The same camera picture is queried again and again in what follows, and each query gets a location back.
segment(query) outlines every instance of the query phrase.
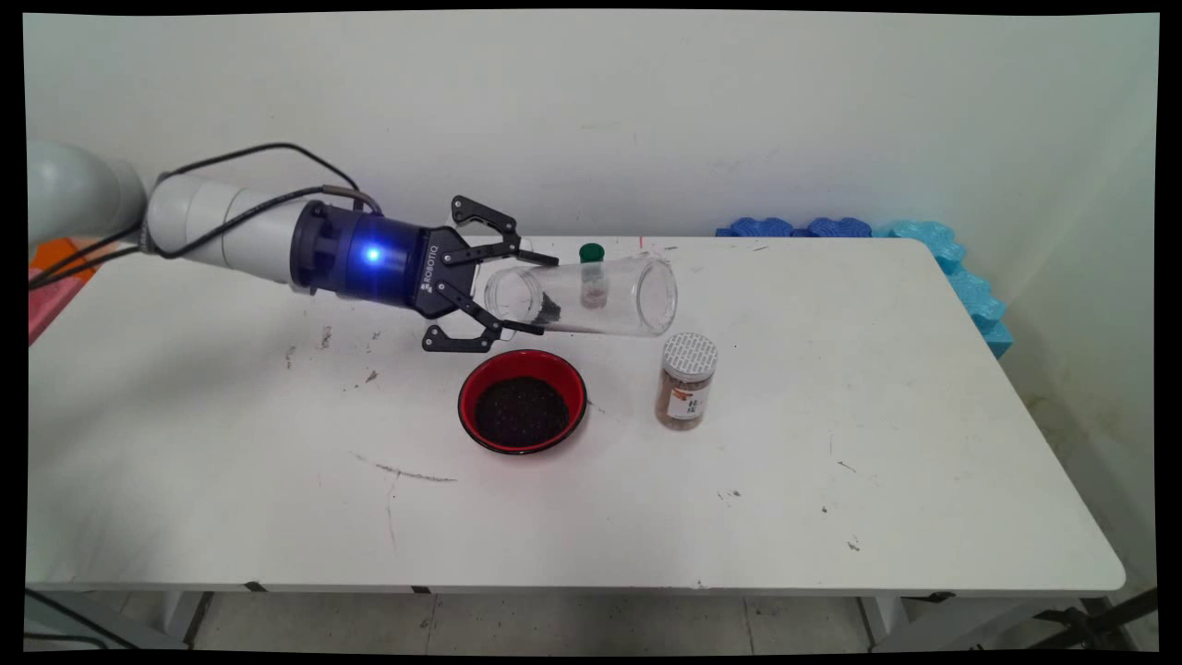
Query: tiled floor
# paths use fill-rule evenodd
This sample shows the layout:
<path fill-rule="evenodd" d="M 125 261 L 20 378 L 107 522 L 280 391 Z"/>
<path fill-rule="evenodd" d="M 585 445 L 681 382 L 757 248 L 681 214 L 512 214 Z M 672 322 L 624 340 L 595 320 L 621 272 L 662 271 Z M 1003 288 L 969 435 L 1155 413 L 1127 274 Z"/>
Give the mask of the tiled floor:
<path fill-rule="evenodd" d="M 852 599 L 216 594 L 196 648 L 487 656 L 864 652 Z"/>

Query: small vial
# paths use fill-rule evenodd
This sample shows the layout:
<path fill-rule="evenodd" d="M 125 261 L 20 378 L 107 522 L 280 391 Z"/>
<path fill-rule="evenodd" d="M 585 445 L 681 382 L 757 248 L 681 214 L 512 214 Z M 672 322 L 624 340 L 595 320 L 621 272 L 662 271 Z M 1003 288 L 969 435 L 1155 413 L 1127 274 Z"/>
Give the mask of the small vial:
<path fill-rule="evenodd" d="M 602 308 L 608 304 L 608 276 L 603 273 L 603 245 L 587 242 L 579 247 L 579 262 L 583 263 L 583 288 L 579 301 L 586 308 Z"/>
<path fill-rule="evenodd" d="M 719 350 L 706 335 L 678 332 L 664 345 L 657 420 L 670 430 L 693 430 L 702 423 Z"/>

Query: pink object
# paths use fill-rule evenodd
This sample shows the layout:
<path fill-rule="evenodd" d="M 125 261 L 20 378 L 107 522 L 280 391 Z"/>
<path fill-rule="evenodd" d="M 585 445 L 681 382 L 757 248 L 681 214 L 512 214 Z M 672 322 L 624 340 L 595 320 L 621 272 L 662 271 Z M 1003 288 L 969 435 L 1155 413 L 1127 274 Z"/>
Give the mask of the pink object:
<path fill-rule="evenodd" d="M 28 278 L 32 279 L 41 273 L 38 267 L 28 268 Z M 77 276 L 67 276 L 60 281 L 54 281 L 48 286 L 43 286 L 28 292 L 28 345 L 41 335 L 50 322 L 57 318 L 66 302 L 82 289 L 85 281 Z"/>

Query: black cable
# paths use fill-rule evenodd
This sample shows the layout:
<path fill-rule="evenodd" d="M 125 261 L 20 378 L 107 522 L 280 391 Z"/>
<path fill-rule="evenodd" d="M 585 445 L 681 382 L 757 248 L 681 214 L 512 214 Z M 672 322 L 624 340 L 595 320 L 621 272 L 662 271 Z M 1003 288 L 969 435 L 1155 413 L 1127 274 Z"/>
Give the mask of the black cable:
<path fill-rule="evenodd" d="M 221 226 L 217 226 L 216 228 L 210 229 L 208 233 L 203 234 L 201 237 L 197 237 L 193 242 L 189 242 L 189 243 L 184 245 L 183 247 L 181 247 L 180 249 L 177 249 L 175 252 L 169 252 L 169 250 L 161 249 L 160 247 L 157 247 L 156 248 L 156 253 L 158 253 L 160 255 L 164 256 L 165 259 L 175 259 L 175 257 L 183 256 L 184 254 L 191 252 L 193 249 L 196 249 L 197 247 L 204 245 L 206 242 L 209 242 L 214 237 L 216 237 L 219 235 L 222 235 L 223 233 L 227 233 L 227 232 L 232 230 L 238 224 L 240 224 L 243 221 L 246 221 L 246 220 L 248 220 L 248 219 L 258 215 L 259 213 L 262 213 L 262 211 L 265 211 L 267 209 L 271 209 L 271 208 L 273 208 L 273 207 L 275 207 L 275 206 L 278 206 L 280 203 L 285 203 L 285 202 L 291 201 L 293 198 L 298 198 L 300 196 L 306 196 L 309 194 L 332 194 L 332 195 L 337 195 L 337 196 L 345 196 L 345 197 L 349 197 L 349 198 L 353 200 L 353 209 L 355 210 L 361 210 L 364 204 L 368 204 L 370 207 L 370 209 L 374 210 L 375 214 L 382 214 L 382 207 L 378 206 L 377 201 L 374 200 L 374 197 L 370 196 L 369 194 L 365 194 L 364 191 L 361 191 L 358 189 L 358 187 L 357 187 L 357 182 L 352 177 L 349 177 L 349 175 L 345 171 L 343 171 L 339 168 L 332 165 L 326 159 L 317 156 L 316 154 L 313 154 L 312 151 L 307 150 L 306 148 L 297 145 L 294 143 L 262 143 L 262 144 L 259 144 L 259 145 L 253 145 L 251 148 L 243 148 L 241 150 L 235 150 L 233 152 L 226 152 L 225 155 L 217 155 L 215 157 L 209 157 L 209 158 L 201 159 L 201 161 L 197 161 L 197 162 L 188 163 L 188 164 L 184 164 L 184 165 L 182 165 L 180 168 L 176 168 L 176 169 L 173 169 L 170 171 L 165 171 L 165 172 L 161 174 L 161 177 L 156 181 L 156 183 L 158 185 L 161 182 L 163 182 L 164 180 L 171 177 L 173 175 L 177 175 L 177 174 L 182 174 L 182 172 L 188 172 L 190 170 L 196 170 L 199 168 L 203 168 L 203 167 L 207 167 L 207 165 L 213 165 L 213 164 L 221 163 L 221 162 L 227 162 L 227 161 L 230 161 L 230 159 L 236 159 L 236 158 L 243 157 L 246 155 L 253 155 L 255 152 L 262 152 L 265 150 L 277 150 L 277 149 L 296 150 L 297 152 L 306 156 L 307 158 L 314 161 L 316 163 L 318 163 L 318 164 L 323 165 L 324 168 L 331 170 L 332 172 L 339 175 L 352 188 L 351 189 L 346 189 L 344 187 L 336 187 L 336 185 L 332 185 L 332 184 L 323 184 L 320 187 L 306 187 L 304 189 L 299 189 L 297 191 L 291 191 L 291 193 L 287 193 L 287 194 L 282 194 L 282 195 L 275 196 L 273 198 L 268 198 L 267 201 L 264 201 L 264 202 L 259 203 L 258 206 L 254 206 L 253 208 L 251 208 L 251 209 L 248 209 L 248 210 L 239 214 L 234 219 L 230 219 L 229 221 L 222 223 Z M 63 260 L 53 263 L 48 268 L 44 269 L 40 274 L 38 274 L 37 276 L 34 276 L 33 279 L 30 279 L 28 280 L 28 289 L 32 291 L 34 288 L 40 288 L 41 286 L 47 286 L 50 283 L 53 283 L 54 281 L 58 281 L 60 279 L 65 279 L 66 276 L 70 276 L 71 274 L 76 274 L 78 272 L 82 272 L 83 269 L 86 269 L 87 267 L 93 267 L 96 265 L 106 262 L 106 261 L 109 261 L 111 259 L 115 259 L 115 257 L 118 257 L 118 256 L 123 256 L 123 255 L 126 255 L 129 253 L 134 253 L 138 248 L 121 249 L 118 252 L 112 252 L 112 253 L 106 254 L 104 256 L 100 256 L 98 259 L 95 259 L 95 260 L 84 262 L 83 265 L 76 266 L 76 267 L 73 267 L 73 268 L 71 268 L 71 269 L 69 269 L 66 272 L 59 272 L 60 268 L 64 267 L 65 265 L 70 263 L 70 261 L 73 261 L 76 259 L 78 259 L 79 256 L 83 256 L 83 255 L 85 255 L 85 254 L 87 254 L 87 253 L 90 253 L 90 252 L 92 252 L 95 249 L 98 249 L 99 247 L 105 247 L 106 245 L 110 245 L 111 242 L 115 242 L 116 240 L 119 240 L 121 237 L 124 237 L 124 236 L 131 234 L 132 232 L 138 230 L 142 226 L 143 226 L 143 221 L 139 221 L 139 222 L 137 222 L 136 224 L 134 224 L 134 226 L 131 226 L 129 228 L 119 230 L 118 233 L 116 233 L 113 235 L 109 235 L 106 237 L 103 237 L 102 240 L 99 240 L 97 242 L 93 242 L 91 245 L 87 245 L 86 247 L 84 247 L 84 248 L 74 252 L 73 254 L 70 254 L 65 259 L 63 259 Z"/>
<path fill-rule="evenodd" d="M 340 196 L 351 197 L 351 198 L 353 198 L 355 201 L 358 201 L 358 202 L 365 201 L 365 202 L 368 202 L 370 204 L 370 207 L 374 208 L 375 213 L 382 214 L 382 208 L 376 207 L 376 202 L 374 202 L 374 200 L 368 194 L 363 194 L 363 193 L 353 190 L 353 189 L 345 189 L 343 187 L 333 187 L 331 184 L 322 184 L 319 187 L 305 187 L 303 189 L 297 189 L 294 191 L 288 191 L 286 194 L 280 194 L 280 195 L 275 196 L 274 198 L 267 198 L 266 201 L 262 201 L 261 203 L 254 206 L 253 208 L 249 208 L 249 209 L 240 213 L 238 216 L 230 219 L 226 223 L 222 223 L 221 226 L 212 228 L 209 232 L 207 232 L 201 237 L 197 237 L 196 240 L 189 242 L 188 245 L 181 247 L 180 249 L 177 249 L 175 252 L 169 252 L 167 249 L 162 249 L 162 248 L 157 247 L 156 253 L 158 253 L 160 255 L 164 256 L 165 259 L 175 259 L 175 257 L 183 256 L 184 254 L 191 252 L 193 249 L 196 249 L 197 247 L 200 247 L 201 245 L 204 245 L 206 242 L 213 240 L 214 237 L 216 237 L 219 235 L 222 235 L 222 234 L 232 230 L 235 226 L 242 223 L 243 221 L 251 219 L 252 216 L 254 216 L 254 215 L 256 215 L 259 213 L 266 211 L 266 210 L 268 210 L 268 209 L 271 209 L 271 208 L 273 208 L 275 206 L 279 206 L 281 203 L 286 203 L 287 201 L 291 201 L 292 198 L 299 198 L 300 196 L 307 196 L 310 194 L 337 194 L 337 195 L 340 195 Z"/>
<path fill-rule="evenodd" d="M 176 174 L 180 174 L 180 172 L 188 172 L 190 170 L 195 170 L 195 169 L 199 169 L 199 168 L 204 168 L 207 165 L 213 165 L 213 164 L 217 164 L 217 163 L 221 163 L 221 162 L 228 162 L 230 159 L 236 159 L 239 157 L 245 157 L 247 155 L 253 155 L 255 152 L 262 152 L 265 150 L 296 150 L 297 152 L 304 155 L 305 157 L 312 159 L 313 162 L 316 162 L 316 163 L 323 165 L 324 168 L 331 170 L 332 172 L 339 175 L 340 178 L 344 180 L 345 182 L 348 182 L 349 185 L 351 188 L 353 188 L 355 190 L 361 190 L 361 187 L 357 185 L 357 181 L 355 181 L 352 177 L 349 177 L 349 175 L 345 174 L 345 171 L 343 171 L 339 168 L 332 165 L 326 159 L 324 159 L 322 157 L 318 157 L 317 155 L 312 154 L 306 148 L 297 145 L 294 143 L 285 143 L 285 142 L 280 142 L 280 143 L 262 143 L 262 144 L 254 145 L 254 146 L 251 146 L 251 148 L 242 148 L 241 150 L 234 150 L 233 152 L 226 152 L 225 155 L 217 155 L 216 157 L 209 157 L 207 159 L 201 159 L 199 162 L 193 162 L 190 164 L 186 164 L 186 165 L 183 165 L 181 168 L 173 169 L 170 171 L 164 172 L 164 175 L 161 177 L 161 180 L 163 180 L 163 178 L 165 178 L 165 177 L 168 177 L 170 175 L 176 175 Z M 353 209 L 355 210 L 362 209 L 361 208 L 361 203 L 359 202 L 355 202 L 353 203 Z"/>
<path fill-rule="evenodd" d="M 121 237 L 130 235 L 131 233 L 134 233 L 136 230 L 139 230 L 139 227 L 142 224 L 143 224 L 143 222 L 136 222 L 132 226 L 130 226 L 129 228 L 124 228 L 123 230 L 119 230 L 118 233 L 115 233 L 112 235 L 108 235 L 106 237 L 103 237 L 102 240 L 99 240 L 97 242 L 86 245 L 85 247 L 78 249 L 77 252 L 70 254 L 69 256 L 59 260 L 58 262 L 51 265 L 50 267 L 43 269 L 41 273 L 38 274 L 37 276 L 30 279 L 28 280 L 30 287 L 35 286 L 38 281 L 45 281 L 50 276 L 54 276 L 56 273 L 57 273 L 57 270 L 61 269 L 63 267 L 65 267 L 66 265 L 69 265 L 73 260 L 78 259 L 78 257 L 82 257 L 82 256 L 84 256 L 84 255 L 93 252 L 95 249 L 98 249 L 99 247 L 105 247 L 105 246 L 110 245 L 111 242 L 115 242 L 116 240 L 119 240 Z"/>
<path fill-rule="evenodd" d="M 58 602 L 58 601 L 56 601 L 56 600 L 53 600 L 51 598 L 46 598 L 46 596 L 44 596 L 44 595 L 34 592 L 33 589 L 25 589 L 25 595 L 27 595 L 28 598 L 31 598 L 31 599 L 40 602 L 41 605 L 52 607 L 53 609 L 57 609 L 61 614 L 65 614 L 66 617 L 73 619 L 74 621 L 78 621 L 83 626 L 86 626 L 91 631 L 95 631 L 96 633 L 103 635 L 104 638 L 108 638 L 109 640 L 113 641 L 115 644 L 117 644 L 119 646 L 123 646 L 123 647 L 126 647 L 126 648 L 139 648 L 138 646 L 129 643 L 128 640 L 121 638 L 119 635 L 112 633 L 111 631 L 108 631 L 106 628 L 99 626 L 98 624 L 91 621 L 90 619 L 83 617 L 82 614 L 78 614 L 73 609 L 70 609 L 69 607 L 61 605 L 60 602 Z"/>
<path fill-rule="evenodd" d="M 96 265 L 102 265 L 102 263 L 104 263 L 104 262 L 106 262 L 109 260 L 115 260 L 115 259 L 117 259 L 119 256 L 125 256 L 128 254 L 134 254 L 134 253 L 136 253 L 138 250 L 139 250 L 139 247 L 126 247 L 124 249 L 119 249 L 118 252 L 111 252 L 109 254 L 103 254 L 103 255 L 98 256 L 97 259 L 89 260 L 89 261 L 86 261 L 86 262 L 84 262 L 82 265 L 77 265 L 74 267 L 71 267 L 70 269 L 67 269 L 65 272 L 59 272 L 59 273 L 54 274 L 53 276 L 51 276 L 48 279 L 45 279 L 45 280 L 41 280 L 41 281 L 38 281 L 35 283 L 32 280 L 30 280 L 30 282 L 28 282 L 28 289 L 30 291 L 34 291 L 37 288 L 41 288 L 43 286 L 48 286 L 50 283 L 53 283 L 54 281 L 61 281 L 66 276 L 70 276 L 70 275 L 76 274 L 78 272 L 82 272 L 82 270 L 86 269 L 87 267 L 95 267 Z"/>
<path fill-rule="evenodd" d="M 82 644 L 89 644 L 91 646 L 97 646 L 98 648 L 110 648 L 106 643 L 98 638 L 87 638 L 84 635 L 54 635 L 52 633 L 25 633 L 26 640 L 45 640 L 45 641 L 77 641 Z"/>

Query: green cap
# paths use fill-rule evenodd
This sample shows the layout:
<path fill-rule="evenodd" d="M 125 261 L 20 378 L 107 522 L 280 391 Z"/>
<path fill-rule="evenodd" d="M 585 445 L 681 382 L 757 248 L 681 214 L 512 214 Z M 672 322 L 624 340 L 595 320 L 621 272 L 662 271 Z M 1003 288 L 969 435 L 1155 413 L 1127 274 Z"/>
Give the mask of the green cap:
<path fill-rule="evenodd" d="M 603 245 L 587 242 L 579 247 L 579 262 L 596 262 L 603 260 Z"/>

